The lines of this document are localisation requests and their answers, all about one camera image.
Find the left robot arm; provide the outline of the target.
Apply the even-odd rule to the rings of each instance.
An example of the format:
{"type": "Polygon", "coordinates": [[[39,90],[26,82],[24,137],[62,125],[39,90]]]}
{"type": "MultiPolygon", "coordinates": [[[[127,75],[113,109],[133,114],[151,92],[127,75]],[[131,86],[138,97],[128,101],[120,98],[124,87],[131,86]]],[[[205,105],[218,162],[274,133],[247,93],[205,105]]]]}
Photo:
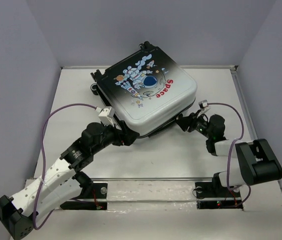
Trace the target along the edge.
{"type": "Polygon", "coordinates": [[[94,155],[109,145],[130,146],[139,137],[125,122],[119,126],[90,123],[40,177],[14,195],[0,197],[0,222],[14,240],[26,237],[38,220],[64,202],[90,195],[93,181],[82,170],[94,155]]]}

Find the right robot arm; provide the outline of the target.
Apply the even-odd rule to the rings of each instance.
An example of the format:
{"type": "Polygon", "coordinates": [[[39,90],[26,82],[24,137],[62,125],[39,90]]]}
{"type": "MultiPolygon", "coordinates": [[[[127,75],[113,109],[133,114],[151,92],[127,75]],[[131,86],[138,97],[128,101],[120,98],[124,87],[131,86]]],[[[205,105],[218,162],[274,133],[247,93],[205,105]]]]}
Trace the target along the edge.
{"type": "Polygon", "coordinates": [[[227,157],[227,170],[216,173],[211,191],[224,195],[230,187],[258,185],[282,179],[282,166],[266,139],[251,142],[225,138],[225,119],[217,114],[208,120],[204,114],[179,115],[176,124],[185,132],[197,131],[207,138],[206,149],[218,157],[227,157]]]}

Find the black suitcase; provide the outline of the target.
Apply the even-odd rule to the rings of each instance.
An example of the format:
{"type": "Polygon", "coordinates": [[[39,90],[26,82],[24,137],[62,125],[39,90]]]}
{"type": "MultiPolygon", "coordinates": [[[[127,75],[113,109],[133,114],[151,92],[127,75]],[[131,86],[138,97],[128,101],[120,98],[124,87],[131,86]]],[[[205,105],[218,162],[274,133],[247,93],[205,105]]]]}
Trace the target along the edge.
{"type": "Polygon", "coordinates": [[[148,41],[104,72],[91,73],[97,94],[115,109],[116,121],[145,138],[190,108],[197,82],[158,46],[148,41]]]}

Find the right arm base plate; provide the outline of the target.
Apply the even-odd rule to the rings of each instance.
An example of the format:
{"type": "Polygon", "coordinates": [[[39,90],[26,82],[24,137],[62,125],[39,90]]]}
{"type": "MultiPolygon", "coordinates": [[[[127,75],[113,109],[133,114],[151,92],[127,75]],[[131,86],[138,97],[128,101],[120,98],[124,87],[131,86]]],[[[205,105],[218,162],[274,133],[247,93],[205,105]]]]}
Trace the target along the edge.
{"type": "Polygon", "coordinates": [[[240,192],[230,192],[226,187],[211,181],[196,182],[192,190],[199,210],[243,209],[240,192]]]}

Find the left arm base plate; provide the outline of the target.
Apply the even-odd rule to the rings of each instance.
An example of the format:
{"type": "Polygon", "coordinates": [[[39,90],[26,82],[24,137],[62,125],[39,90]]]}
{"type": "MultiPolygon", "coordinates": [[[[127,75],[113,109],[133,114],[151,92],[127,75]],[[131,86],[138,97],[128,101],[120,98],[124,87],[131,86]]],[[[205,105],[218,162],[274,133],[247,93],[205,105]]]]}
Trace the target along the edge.
{"type": "Polygon", "coordinates": [[[107,192],[107,182],[94,182],[90,191],[82,190],[79,196],[67,200],[59,208],[73,211],[105,211],[108,207],[107,192]]]}

